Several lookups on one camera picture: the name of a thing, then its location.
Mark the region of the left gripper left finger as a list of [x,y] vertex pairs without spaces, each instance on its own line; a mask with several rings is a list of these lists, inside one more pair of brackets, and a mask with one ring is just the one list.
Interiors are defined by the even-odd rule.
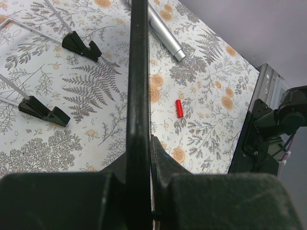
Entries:
[[3,230],[125,230],[125,155],[99,172],[13,173],[0,181]]

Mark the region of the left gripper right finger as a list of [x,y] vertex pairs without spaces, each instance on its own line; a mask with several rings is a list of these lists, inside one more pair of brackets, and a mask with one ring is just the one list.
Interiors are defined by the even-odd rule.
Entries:
[[301,230],[280,181],[265,173],[192,174],[151,136],[154,219],[161,230]]

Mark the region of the red marker cap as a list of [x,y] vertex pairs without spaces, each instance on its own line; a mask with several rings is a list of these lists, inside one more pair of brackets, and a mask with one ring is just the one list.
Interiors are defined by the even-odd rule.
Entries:
[[177,110],[177,117],[182,118],[184,116],[183,114],[183,108],[180,100],[176,100],[176,110]]

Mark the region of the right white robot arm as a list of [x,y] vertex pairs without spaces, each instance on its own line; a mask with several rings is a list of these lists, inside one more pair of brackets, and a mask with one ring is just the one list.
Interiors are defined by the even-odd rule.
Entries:
[[300,86],[286,90],[278,109],[260,116],[255,121],[258,133],[264,140],[296,133],[307,126],[307,87]]

